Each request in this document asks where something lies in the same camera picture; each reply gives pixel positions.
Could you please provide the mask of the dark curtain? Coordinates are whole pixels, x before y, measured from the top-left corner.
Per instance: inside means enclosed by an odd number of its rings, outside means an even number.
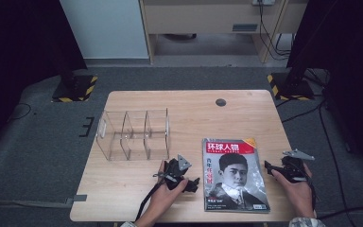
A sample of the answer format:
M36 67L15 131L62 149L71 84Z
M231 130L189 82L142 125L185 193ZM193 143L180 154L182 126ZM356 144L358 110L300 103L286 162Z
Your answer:
M330 73L335 118L363 155L363 0L308 0L287 65Z

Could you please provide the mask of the beige wooden desk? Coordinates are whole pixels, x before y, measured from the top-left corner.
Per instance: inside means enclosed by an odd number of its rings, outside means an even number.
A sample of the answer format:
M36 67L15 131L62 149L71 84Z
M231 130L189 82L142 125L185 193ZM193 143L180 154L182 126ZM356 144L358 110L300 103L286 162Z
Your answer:
M139 0L151 60L161 34L246 33L261 62L270 56L277 35L298 31L308 2L253 6L252 0Z

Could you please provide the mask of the clear acrylic divided organizer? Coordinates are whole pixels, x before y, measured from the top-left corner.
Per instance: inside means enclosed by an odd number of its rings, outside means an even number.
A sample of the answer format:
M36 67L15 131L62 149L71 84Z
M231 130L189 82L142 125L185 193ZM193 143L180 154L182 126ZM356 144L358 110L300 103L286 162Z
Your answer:
M95 140L108 161L169 158L168 109L104 111Z

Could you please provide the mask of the grey floor tape strip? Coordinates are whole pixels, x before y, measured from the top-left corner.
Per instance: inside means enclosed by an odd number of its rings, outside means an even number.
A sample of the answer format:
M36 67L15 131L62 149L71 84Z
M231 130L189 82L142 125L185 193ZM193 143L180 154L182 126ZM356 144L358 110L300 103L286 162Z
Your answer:
M72 198L67 198L65 204L72 206L75 201L86 201L86 200L87 200L87 195L75 195Z

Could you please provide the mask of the person's right hand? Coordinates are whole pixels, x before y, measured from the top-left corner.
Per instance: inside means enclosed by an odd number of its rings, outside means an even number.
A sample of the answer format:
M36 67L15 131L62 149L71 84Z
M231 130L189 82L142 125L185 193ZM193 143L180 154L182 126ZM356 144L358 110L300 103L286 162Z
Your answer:
M274 179L282 186L292 204L295 216L299 218L315 218L312 189L307 182L291 183L280 172L272 170Z

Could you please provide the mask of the magazine with portrait cover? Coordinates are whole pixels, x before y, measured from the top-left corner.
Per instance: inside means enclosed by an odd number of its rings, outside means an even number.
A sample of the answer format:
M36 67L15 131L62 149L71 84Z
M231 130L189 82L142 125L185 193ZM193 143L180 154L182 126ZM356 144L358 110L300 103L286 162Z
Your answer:
M206 212L270 212L254 138L204 138L202 162Z

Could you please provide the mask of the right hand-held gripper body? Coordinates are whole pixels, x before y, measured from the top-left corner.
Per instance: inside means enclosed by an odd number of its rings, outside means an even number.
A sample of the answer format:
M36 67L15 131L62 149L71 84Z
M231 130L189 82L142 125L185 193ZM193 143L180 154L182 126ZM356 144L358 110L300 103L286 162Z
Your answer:
M288 150L283 152L282 174L291 183L306 182L309 178L304 170L303 161L314 161L315 157L300 150Z

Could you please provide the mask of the white partition panel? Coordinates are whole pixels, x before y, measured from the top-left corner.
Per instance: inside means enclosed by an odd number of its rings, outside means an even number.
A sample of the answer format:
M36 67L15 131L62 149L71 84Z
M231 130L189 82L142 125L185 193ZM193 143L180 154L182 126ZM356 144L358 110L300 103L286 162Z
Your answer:
M147 59L139 0L60 0L85 59Z

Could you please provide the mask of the person's left hand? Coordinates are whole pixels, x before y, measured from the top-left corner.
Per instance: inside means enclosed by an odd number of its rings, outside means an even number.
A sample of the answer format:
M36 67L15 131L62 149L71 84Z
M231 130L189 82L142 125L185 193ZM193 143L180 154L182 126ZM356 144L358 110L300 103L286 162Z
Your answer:
M141 215L134 224L137 227L153 227L156 221L171 207L176 198L182 193L188 184L187 179L183 179L177 187L169 190L162 178L158 178L159 188L150 198L149 206L144 214Z

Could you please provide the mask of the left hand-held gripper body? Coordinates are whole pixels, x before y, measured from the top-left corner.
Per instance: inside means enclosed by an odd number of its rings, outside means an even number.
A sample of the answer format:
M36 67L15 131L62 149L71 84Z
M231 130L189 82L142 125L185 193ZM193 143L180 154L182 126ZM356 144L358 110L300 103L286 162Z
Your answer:
M183 180L183 175L190 166L191 164L181 155L178 155L178 159L173 158L169 163L164 162L164 170L154 174L154 177L161 179L154 185L154 189L157 190L161 184L165 183L170 190L173 190Z

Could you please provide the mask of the striped metal stand base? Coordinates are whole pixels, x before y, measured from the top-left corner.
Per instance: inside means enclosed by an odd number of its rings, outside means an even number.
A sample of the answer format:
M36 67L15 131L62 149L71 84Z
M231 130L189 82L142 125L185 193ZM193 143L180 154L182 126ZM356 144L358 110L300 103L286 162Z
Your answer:
M295 79L288 73L267 76L271 91L278 100L310 100L314 93L306 80Z
M53 102L86 101L95 88L97 76L75 76L75 82L66 85L61 81L52 95Z

